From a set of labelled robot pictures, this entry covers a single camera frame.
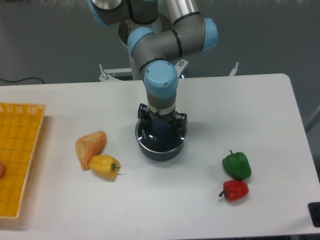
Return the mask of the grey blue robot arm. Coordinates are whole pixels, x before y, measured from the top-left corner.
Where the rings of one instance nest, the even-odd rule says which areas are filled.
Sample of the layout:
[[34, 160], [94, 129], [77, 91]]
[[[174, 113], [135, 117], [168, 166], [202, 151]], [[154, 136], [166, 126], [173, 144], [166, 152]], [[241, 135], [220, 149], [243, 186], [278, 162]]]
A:
[[147, 92], [146, 114], [160, 123], [176, 117], [178, 73], [170, 61], [212, 49], [218, 29], [202, 17], [194, 0], [168, 0], [172, 27], [162, 26], [156, 0], [90, 0], [91, 12], [105, 25], [128, 22], [126, 45]]

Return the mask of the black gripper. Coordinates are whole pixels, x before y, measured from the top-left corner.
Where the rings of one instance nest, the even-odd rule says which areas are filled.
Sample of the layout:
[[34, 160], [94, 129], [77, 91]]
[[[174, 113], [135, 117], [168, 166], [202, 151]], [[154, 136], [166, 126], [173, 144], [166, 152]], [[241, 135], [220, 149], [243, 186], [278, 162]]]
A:
[[186, 113], [176, 112], [174, 108], [170, 113], [164, 115], [156, 115], [147, 105], [141, 103], [137, 110], [137, 124], [151, 123], [152, 120], [160, 123], [170, 123], [181, 130], [187, 130], [188, 115]]

